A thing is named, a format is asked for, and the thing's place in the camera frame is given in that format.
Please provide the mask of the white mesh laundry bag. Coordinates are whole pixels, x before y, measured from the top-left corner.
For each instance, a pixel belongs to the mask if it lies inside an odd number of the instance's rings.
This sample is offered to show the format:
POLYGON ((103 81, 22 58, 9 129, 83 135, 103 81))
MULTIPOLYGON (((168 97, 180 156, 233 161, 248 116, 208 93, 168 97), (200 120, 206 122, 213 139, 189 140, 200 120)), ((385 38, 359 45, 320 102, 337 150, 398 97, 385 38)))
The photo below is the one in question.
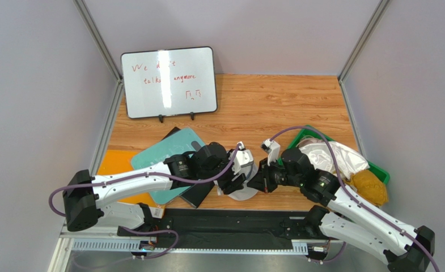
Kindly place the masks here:
POLYGON ((253 169, 251 175, 247 177, 246 181, 243 184, 244 188, 242 190, 237 190, 237 191, 235 191, 229 195, 226 195, 226 196, 229 196, 230 198, 232 198, 236 201, 245 201, 245 200, 248 200, 248 199, 254 197, 257 194, 257 190, 247 187, 247 183, 251 178, 253 178, 255 176, 256 173, 257 173, 257 165, 255 163, 254 169, 253 169))

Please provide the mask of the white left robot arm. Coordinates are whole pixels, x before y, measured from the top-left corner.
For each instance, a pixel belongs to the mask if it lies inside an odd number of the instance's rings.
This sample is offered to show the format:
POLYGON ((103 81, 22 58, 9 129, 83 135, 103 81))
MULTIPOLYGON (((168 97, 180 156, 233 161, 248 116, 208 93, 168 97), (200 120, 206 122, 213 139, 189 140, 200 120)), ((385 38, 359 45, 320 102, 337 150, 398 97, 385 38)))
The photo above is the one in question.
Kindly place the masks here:
POLYGON ((120 203, 121 199, 205 183, 219 186, 224 194, 238 194, 246 188, 253 167, 253 156, 242 142, 232 150, 212 142, 134 171, 93 176, 81 170, 58 189, 64 205, 61 215, 70 232, 98 224, 134 230, 148 223, 151 211, 146 204, 120 203))

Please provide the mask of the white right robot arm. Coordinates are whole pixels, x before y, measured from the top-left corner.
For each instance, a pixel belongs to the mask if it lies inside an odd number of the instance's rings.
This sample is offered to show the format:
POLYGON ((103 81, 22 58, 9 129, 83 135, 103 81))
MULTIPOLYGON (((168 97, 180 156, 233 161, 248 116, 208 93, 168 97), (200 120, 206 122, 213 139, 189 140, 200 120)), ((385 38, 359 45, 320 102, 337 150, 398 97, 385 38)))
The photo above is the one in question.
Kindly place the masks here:
POLYGON ((294 186, 316 203, 305 217, 308 232, 336 238, 380 260, 389 271, 426 271, 435 251, 435 233, 415 228, 386 214, 338 178, 316 169, 297 148, 285 150, 282 163, 260 161, 248 186, 270 193, 278 186, 294 186))

